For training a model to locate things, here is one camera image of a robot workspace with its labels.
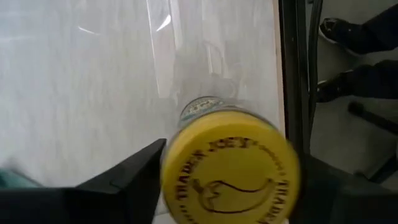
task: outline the black plastic part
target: black plastic part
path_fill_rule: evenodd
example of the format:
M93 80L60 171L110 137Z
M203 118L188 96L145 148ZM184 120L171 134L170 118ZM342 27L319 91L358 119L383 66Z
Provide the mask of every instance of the black plastic part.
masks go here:
M377 184L383 183L398 171L397 154L392 155L383 166L376 171L370 178L370 182Z
M160 194L158 139L75 188L2 189L0 223L151 223Z
M279 0L286 136L301 159L309 154L305 0Z
M397 223L398 194L379 184L335 169L316 158L306 159L302 197L290 223Z
M309 86L309 111L310 132L312 131L315 109L317 106L318 85L318 36L322 13L323 0L315 0L312 6L310 31L308 35L308 86Z
M349 103L348 112L392 134L398 135L398 124L366 110L361 103L355 101Z

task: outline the person's leg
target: person's leg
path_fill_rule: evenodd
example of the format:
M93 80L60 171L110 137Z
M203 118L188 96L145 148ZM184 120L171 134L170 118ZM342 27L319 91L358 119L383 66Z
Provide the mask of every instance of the person's leg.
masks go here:
M318 84L317 100L320 103L348 95L398 99L398 61L362 65Z
M363 27L369 30L380 43L381 48L378 51L398 47L398 4L367 21Z
M392 50L398 47L398 4L362 25L326 18L320 35L356 55Z

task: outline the teal object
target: teal object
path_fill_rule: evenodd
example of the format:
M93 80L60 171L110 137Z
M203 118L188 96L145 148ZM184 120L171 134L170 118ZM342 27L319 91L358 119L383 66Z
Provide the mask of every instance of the teal object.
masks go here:
M13 171L0 169L0 189L31 187L39 187L39 184Z

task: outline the banana illustration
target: banana illustration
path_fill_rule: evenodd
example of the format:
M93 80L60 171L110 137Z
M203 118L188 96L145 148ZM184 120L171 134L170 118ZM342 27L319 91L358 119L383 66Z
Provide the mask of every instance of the banana illustration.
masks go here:
M200 186L199 180L193 180L193 188L198 192L202 208L208 212L234 214L250 211L262 205L275 187L272 179L255 190L237 188L222 180L215 180Z

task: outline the jar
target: jar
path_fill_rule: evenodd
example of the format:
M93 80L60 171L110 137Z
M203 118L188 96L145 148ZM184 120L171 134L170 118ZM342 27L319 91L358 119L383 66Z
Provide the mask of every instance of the jar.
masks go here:
M179 224L281 223L299 192L299 160L265 118L206 96L182 111L163 156L164 201Z

